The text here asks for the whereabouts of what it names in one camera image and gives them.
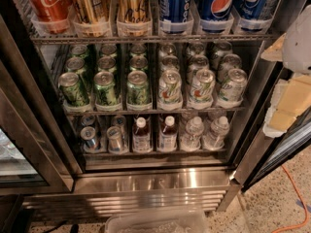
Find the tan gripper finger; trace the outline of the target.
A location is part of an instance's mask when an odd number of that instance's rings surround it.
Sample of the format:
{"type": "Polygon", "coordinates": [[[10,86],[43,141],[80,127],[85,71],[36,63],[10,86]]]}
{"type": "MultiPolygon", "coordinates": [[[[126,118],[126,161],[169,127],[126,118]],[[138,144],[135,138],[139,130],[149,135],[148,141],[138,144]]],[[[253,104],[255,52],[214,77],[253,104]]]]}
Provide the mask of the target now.
{"type": "Polygon", "coordinates": [[[265,115],[264,135],[270,138],[282,136],[310,106],[310,75],[294,75],[288,81],[280,79],[274,87],[265,115]]]}
{"type": "Polygon", "coordinates": [[[263,51],[260,57],[266,61],[282,62],[283,61],[282,49],[285,37],[286,34],[281,35],[269,48],[263,51]]]}

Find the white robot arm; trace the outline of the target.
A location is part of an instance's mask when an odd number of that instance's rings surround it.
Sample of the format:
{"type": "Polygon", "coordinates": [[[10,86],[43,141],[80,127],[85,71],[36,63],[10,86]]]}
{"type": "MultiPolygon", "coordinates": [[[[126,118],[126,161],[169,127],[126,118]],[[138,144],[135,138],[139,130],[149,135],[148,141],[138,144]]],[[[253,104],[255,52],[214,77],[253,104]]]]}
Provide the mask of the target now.
{"type": "Polygon", "coordinates": [[[267,61],[279,61],[294,72],[288,81],[277,82],[263,125],[270,138],[285,134],[311,106],[311,6],[308,5],[272,46],[261,54],[267,61]]]}

